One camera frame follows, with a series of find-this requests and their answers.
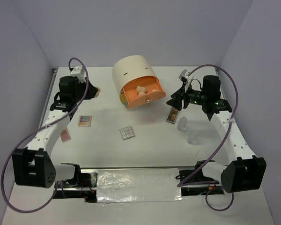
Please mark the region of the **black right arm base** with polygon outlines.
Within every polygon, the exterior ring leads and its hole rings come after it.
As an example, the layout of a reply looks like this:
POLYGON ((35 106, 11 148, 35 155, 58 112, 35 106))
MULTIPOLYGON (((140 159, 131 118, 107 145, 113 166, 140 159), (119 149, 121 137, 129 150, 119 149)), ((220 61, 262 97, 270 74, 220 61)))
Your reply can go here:
MULTIPOLYGON (((180 170, 179 174, 175 177, 175 179, 182 182, 186 177, 194 173, 204 162, 205 162, 204 160, 198 161, 194 166, 194 168, 192 169, 186 168, 180 170)), ((204 176, 202 170, 200 170, 197 173, 195 173, 191 178, 189 178, 183 184, 183 187, 190 186, 190 185, 213 185, 213 184, 216 185, 219 184, 219 182, 212 178, 204 176)))

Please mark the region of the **silver foil tape panel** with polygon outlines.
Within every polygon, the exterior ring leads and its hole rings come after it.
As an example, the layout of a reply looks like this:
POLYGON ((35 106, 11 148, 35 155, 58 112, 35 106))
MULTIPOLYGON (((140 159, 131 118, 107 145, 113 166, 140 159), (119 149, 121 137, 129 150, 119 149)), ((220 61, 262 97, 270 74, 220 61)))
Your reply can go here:
POLYGON ((100 170, 96 183, 99 203, 173 202, 182 200, 178 169, 100 170))

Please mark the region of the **pink blush palette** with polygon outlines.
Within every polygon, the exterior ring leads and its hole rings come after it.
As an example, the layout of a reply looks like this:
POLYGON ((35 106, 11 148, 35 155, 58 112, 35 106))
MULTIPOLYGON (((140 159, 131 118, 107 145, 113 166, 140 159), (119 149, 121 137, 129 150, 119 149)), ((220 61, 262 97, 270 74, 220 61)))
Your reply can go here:
POLYGON ((67 142, 67 141, 69 141, 69 140, 71 139, 70 134, 69 134, 67 128, 64 128, 64 129, 61 131, 60 138, 61 138, 61 141, 62 141, 63 143, 64 143, 64 142, 67 142))

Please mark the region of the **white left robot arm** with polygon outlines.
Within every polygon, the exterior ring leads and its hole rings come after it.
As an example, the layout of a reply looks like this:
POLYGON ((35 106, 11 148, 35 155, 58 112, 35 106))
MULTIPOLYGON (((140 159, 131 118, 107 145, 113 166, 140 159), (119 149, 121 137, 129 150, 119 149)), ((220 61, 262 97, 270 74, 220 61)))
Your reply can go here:
POLYGON ((98 94, 99 89, 90 82, 80 82, 74 76, 60 78, 59 91, 50 106, 44 129, 37 132, 24 148, 17 148, 12 154, 17 185, 50 188, 55 182, 62 180, 72 187, 82 183, 78 164, 54 165, 50 156, 62 131, 77 111, 78 103, 95 98, 98 94))

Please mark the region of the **brown eyeshadow palette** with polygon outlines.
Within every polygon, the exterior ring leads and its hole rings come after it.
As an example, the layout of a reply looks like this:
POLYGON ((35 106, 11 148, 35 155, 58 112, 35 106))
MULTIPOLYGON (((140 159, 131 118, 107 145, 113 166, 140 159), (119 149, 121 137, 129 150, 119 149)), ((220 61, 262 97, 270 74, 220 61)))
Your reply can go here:
POLYGON ((175 124, 178 114, 179 114, 179 110, 172 107, 167 116, 166 122, 175 124))

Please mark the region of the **orange top drawer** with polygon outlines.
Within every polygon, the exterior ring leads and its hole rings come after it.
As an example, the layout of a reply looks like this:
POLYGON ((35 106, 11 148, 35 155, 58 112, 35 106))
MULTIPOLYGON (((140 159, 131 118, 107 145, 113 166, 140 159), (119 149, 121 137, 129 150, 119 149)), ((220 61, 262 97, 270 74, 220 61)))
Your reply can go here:
POLYGON ((158 78, 144 76, 128 82, 120 91, 119 99, 127 108, 132 109, 166 97, 158 78))

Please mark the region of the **cream round drawer organizer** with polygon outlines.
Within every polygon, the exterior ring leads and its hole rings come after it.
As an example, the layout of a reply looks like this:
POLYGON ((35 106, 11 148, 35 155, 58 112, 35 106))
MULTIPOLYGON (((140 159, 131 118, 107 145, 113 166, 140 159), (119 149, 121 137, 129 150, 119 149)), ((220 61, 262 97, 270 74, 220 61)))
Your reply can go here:
POLYGON ((144 76, 156 77, 145 57, 141 55, 132 55, 119 60, 113 66, 111 76, 118 94, 128 82, 134 79, 144 76))

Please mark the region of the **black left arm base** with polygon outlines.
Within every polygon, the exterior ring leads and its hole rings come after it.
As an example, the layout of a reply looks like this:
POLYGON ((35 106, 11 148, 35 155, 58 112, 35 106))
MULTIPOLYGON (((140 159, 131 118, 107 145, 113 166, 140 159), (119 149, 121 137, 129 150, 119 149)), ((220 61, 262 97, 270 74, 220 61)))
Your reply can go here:
POLYGON ((55 199, 83 199, 96 203, 98 171, 82 169, 78 164, 62 163, 57 168, 57 192, 55 199))

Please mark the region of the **colourful glitter eyeshadow palette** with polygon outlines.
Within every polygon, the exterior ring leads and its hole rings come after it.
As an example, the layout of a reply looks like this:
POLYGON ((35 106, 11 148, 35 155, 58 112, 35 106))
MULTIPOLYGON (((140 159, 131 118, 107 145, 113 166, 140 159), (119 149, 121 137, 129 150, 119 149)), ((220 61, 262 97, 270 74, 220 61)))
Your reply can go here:
POLYGON ((79 116, 78 126, 79 127, 90 127, 91 126, 92 117, 82 115, 79 116))

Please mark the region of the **clear grey eyeshadow palette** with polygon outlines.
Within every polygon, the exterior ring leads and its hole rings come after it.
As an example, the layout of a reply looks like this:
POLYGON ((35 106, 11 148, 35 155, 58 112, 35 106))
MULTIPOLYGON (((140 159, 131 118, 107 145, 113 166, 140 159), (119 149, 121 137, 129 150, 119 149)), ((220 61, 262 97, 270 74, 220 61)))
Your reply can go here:
POLYGON ((122 140, 128 140, 135 137, 134 130, 132 126, 121 128, 120 130, 122 140))

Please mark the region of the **beige gourd makeup sponge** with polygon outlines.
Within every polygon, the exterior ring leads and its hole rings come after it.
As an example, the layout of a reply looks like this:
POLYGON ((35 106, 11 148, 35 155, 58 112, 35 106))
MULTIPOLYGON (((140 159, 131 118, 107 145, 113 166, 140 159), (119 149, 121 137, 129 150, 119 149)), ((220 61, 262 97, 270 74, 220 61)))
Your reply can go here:
POLYGON ((137 86, 137 87, 136 87, 136 92, 137 92, 137 93, 140 93, 140 92, 146 93, 146 92, 147 92, 147 88, 146 88, 146 87, 143 87, 143 86, 137 86))

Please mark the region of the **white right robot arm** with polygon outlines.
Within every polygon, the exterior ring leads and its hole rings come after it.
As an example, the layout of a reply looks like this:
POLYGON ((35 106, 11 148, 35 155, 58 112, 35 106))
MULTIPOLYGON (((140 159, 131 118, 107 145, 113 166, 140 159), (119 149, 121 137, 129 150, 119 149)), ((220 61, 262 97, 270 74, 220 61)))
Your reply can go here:
POLYGON ((222 141, 218 149, 225 148, 228 165, 221 165, 211 158, 200 163, 188 177, 181 180, 179 187, 189 185, 188 180, 195 177, 198 183, 205 183, 212 178, 219 182, 225 192, 234 193, 260 188, 266 162, 257 157, 250 149, 233 119, 232 108, 228 101, 221 98, 221 82, 215 75, 206 75, 200 90, 194 90, 188 76, 180 75, 182 86, 167 104, 181 111, 189 104, 200 105, 220 135, 222 141))

